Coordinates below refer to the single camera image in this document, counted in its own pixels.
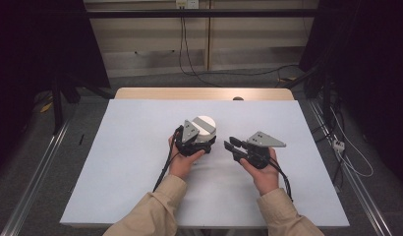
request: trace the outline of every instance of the metal frame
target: metal frame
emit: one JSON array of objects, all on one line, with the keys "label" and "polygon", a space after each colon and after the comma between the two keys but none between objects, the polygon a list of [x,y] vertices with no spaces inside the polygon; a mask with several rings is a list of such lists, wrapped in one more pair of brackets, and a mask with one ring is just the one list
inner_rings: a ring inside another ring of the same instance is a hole
[{"label": "metal frame", "polygon": [[313,18],[342,14],[333,9],[191,9],[191,10],[90,10],[37,11],[34,16],[110,19],[110,18]]},{"label": "metal frame", "polygon": [[75,110],[69,114],[66,121],[63,123],[60,131],[55,134],[48,145],[45,154],[40,160],[35,173],[33,174],[27,188],[24,191],[21,199],[19,200],[17,206],[11,214],[8,222],[3,229],[1,236],[17,236],[19,235],[22,226],[24,224],[25,219],[29,214],[30,207],[32,206],[36,194],[41,187],[42,182],[45,179],[45,176],[48,172],[49,167],[51,166],[52,160],[57,153],[58,147],[63,142],[63,139],[68,130],[71,119],[73,118]]},{"label": "metal frame", "polygon": [[[324,120],[321,118],[322,110],[318,104],[315,104],[313,101],[309,101],[309,105],[316,116],[318,123],[321,125],[321,129],[323,130],[324,134],[327,135],[327,140],[329,145],[331,146],[332,138],[328,135],[329,131],[327,126],[324,123]],[[341,160],[340,154],[336,153],[336,158],[338,161]],[[351,161],[349,160],[348,156],[345,155],[345,160],[349,162],[350,165]],[[345,162],[341,164],[343,173],[348,178],[349,183],[352,186],[355,194],[357,195],[358,200],[360,201],[362,208],[364,209],[365,213],[367,214],[368,219],[370,220],[371,224],[373,225],[374,231],[378,236],[386,236],[392,235],[391,230],[389,229],[382,212],[380,211],[379,207],[376,205],[373,197],[368,192],[367,188],[365,187],[364,183],[362,182],[361,178],[357,173],[352,171]]]}]

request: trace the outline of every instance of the table surface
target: table surface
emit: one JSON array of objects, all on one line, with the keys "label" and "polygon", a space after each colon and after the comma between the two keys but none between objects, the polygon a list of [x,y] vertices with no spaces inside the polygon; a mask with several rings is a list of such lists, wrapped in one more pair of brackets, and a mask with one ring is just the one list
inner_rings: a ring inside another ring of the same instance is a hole
[{"label": "table surface", "polygon": [[[182,94],[185,99],[176,100]],[[229,101],[234,96],[246,101]],[[266,101],[273,97],[279,101]],[[165,162],[168,146],[154,144],[166,143],[170,131],[184,119],[204,114],[216,121],[216,144],[193,167],[188,193],[176,215],[180,227],[265,227],[251,176],[223,148],[229,136],[248,138],[258,127],[287,144],[277,154],[299,213],[317,226],[348,226],[301,108],[292,97],[290,90],[273,88],[119,89],[61,223],[95,227],[122,218],[152,189]],[[166,113],[167,107],[175,112]]]}]

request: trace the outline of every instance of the wire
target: wire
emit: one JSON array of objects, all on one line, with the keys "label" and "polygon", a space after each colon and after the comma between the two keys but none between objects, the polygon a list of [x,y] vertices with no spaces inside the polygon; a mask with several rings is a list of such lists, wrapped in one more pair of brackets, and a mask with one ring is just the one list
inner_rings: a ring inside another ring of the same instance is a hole
[{"label": "wire", "polygon": [[[183,65],[181,63],[181,55],[182,55],[182,51],[183,51],[183,40],[185,42],[186,45],[186,52],[187,52],[187,59],[189,61],[190,64],[190,68],[192,70],[192,73],[188,73],[186,71],[184,71],[183,69]],[[213,83],[207,82],[205,80],[203,80],[202,78],[200,78],[200,76],[202,75],[231,75],[231,76],[261,76],[261,75],[266,75],[266,74],[270,74],[273,72],[277,72],[278,73],[278,84],[275,86],[277,88],[277,86],[279,85],[281,78],[279,75],[279,71],[281,69],[284,68],[288,68],[288,67],[299,67],[298,64],[289,64],[289,65],[284,65],[281,67],[278,67],[277,69],[273,69],[270,71],[265,71],[265,72],[259,72],[259,73],[230,73],[230,72],[203,72],[203,73],[196,73],[196,71],[193,68],[193,64],[192,61],[190,59],[190,54],[189,54],[189,46],[188,46],[188,42],[187,42],[187,28],[186,28],[186,20],[184,18],[181,18],[181,43],[180,43],[180,52],[179,52],[179,64],[180,64],[180,70],[183,72],[183,74],[188,75],[188,76],[196,76],[198,78],[199,81],[208,84],[210,86],[214,86],[214,87],[219,87],[221,88],[221,86],[215,85]]]},{"label": "wire", "polygon": [[315,132],[317,132],[319,129],[321,129],[323,126],[325,126],[325,123],[323,123],[322,125],[315,127],[314,129],[310,130],[310,133],[314,134]]},{"label": "wire", "polygon": [[348,137],[346,136],[346,134],[343,132],[342,128],[340,127],[339,124],[339,120],[336,117],[336,114],[334,113],[333,109],[330,107],[331,112],[334,115],[334,118],[336,120],[337,125],[340,128],[340,132],[342,133],[343,137],[345,138],[345,140],[361,155],[361,157],[364,159],[364,161],[367,163],[367,165],[370,167],[371,169],[371,173],[370,174],[363,174],[361,172],[359,172],[358,170],[356,170],[348,161],[345,160],[345,158],[342,156],[342,154],[336,150],[339,153],[340,158],[345,162],[345,165],[347,165],[349,168],[351,168],[355,173],[357,173],[358,175],[361,175],[363,177],[371,177],[374,174],[374,169],[371,166],[370,162],[367,160],[367,158],[352,144],[352,142],[348,139]]},{"label": "wire", "polygon": [[333,130],[330,130],[329,133],[327,133],[327,135],[325,135],[325,136],[321,137],[320,139],[316,140],[316,141],[315,141],[315,144],[317,144],[317,143],[319,143],[319,142],[321,142],[321,141],[327,139],[328,137],[330,137],[331,134],[332,134],[332,132],[333,132]]},{"label": "wire", "polygon": [[291,197],[291,187],[290,187],[290,181],[288,181],[288,177],[287,175],[284,174],[284,172],[282,171],[280,165],[278,164],[278,162],[276,160],[274,160],[273,158],[270,159],[266,159],[263,156],[253,152],[253,154],[257,157],[259,157],[262,161],[267,162],[270,166],[274,167],[282,176],[282,178],[284,179],[284,184],[285,184],[285,190],[287,191],[287,195],[288,197],[290,197],[291,202],[293,202],[293,198]]},{"label": "wire", "polygon": [[[305,0],[302,0],[302,10],[304,10],[304,9],[305,9]],[[306,21],[305,21],[304,17],[303,17],[303,27],[305,28],[306,37],[307,37],[307,39],[309,39],[309,33],[307,31]]]},{"label": "wire", "polygon": [[338,161],[338,165],[336,167],[336,172],[334,173],[333,178],[332,178],[332,184],[334,185],[334,182],[336,181],[337,174],[340,171],[340,177],[341,177],[341,179],[340,179],[340,189],[342,189],[342,186],[343,186],[343,170],[342,170],[341,166],[342,166],[342,163],[343,163],[343,161],[345,159],[345,155],[346,155],[346,150],[343,150],[342,158]]},{"label": "wire", "polygon": [[[192,69],[192,74],[189,74],[187,72],[185,72],[183,70],[183,67],[181,65],[181,52],[183,50],[183,37],[186,43],[186,51],[187,51],[187,59],[189,60],[189,64],[190,64],[190,68]],[[179,62],[180,62],[180,69],[181,71],[188,76],[196,76],[196,78],[198,78],[199,81],[201,81],[202,83],[205,83],[207,85],[213,86],[213,87],[218,87],[221,88],[221,86],[215,85],[213,83],[207,82],[205,80],[202,80],[202,78],[200,78],[200,76],[195,72],[195,70],[193,69],[193,65],[192,65],[192,61],[190,60],[190,54],[189,54],[189,45],[187,44],[187,31],[186,31],[186,20],[184,18],[181,18],[181,43],[180,43],[180,57],[179,57]]]},{"label": "wire", "polygon": [[158,180],[156,181],[155,186],[153,187],[153,190],[152,190],[153,192],[155,192],[156,188],[158,188],[158,185],[161,183],[162,178],[164,178],[165,172],[167,172],[168,166],[170,166],[173,158],[176,157],[177,154],[180,153],[180,152],[178,152],[171,158],[171,152],[173,151],[175,139],[176,139],[177,133],[179,132],[180,128],[181,128],[181,126],[174,131],[173,138],[171,139],[170,150],[168,152],[167,160],[165,161],[164,168],[162,168],[161,174],[159,175]]},{"label": "wire", "polygon": [[277,70],[277,75],[278,75],[278,83],[275,85],[276,88],[278,88],[280,82],[281,82],[281,76],[279,74],[279,70]]}]

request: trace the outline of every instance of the sleeve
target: sleeve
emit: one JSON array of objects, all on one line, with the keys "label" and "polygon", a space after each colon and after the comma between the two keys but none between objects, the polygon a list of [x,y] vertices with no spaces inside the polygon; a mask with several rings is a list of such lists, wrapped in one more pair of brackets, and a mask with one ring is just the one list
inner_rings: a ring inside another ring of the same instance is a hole
[{"label": "sleeve", "polygon": [[154,193],[147,193],[124,218],[113,224],[104,236],[175,235],[174,214],[187,190],[186,182],[167,175]]},{"label": "sleeve", "polygon": [[283,189],[271,191],[258,199],[258,205],[271,235],[323,235],[305,216],[299,215]]}]

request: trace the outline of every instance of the hand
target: hand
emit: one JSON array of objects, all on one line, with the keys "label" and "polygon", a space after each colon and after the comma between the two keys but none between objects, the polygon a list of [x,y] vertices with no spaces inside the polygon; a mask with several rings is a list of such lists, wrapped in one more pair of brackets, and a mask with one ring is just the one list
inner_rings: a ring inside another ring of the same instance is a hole
[{"label": "hand", "polygon": [[[171,136],[168,139],[168,144],[171,145],[172,139],[173,139],[173,137]],[[177,147],[175,146],[175,144],[173,144],[173,149],[171,151],[172,160],[171,160],[171,164],[170,164],[169,174],[175,175],[175,176],[185,180],[187,175],[190,173],[193,162],[198,160],[203,155],[204,155],[204,150],[199,150],[198,152],[186,157],[186,156],[180,154],[180,152],[177,150]]]},{"label": "hand", "polygon": [[[277,161],[277,155],[272,147],[269,148],[269,154],[272,159]],[[278,171],[271,165],[268,164],[264,169],[256,169],[245,158],[241,158],[240,163],[253,177],[254,184],[261,196],[279,188]]]}]

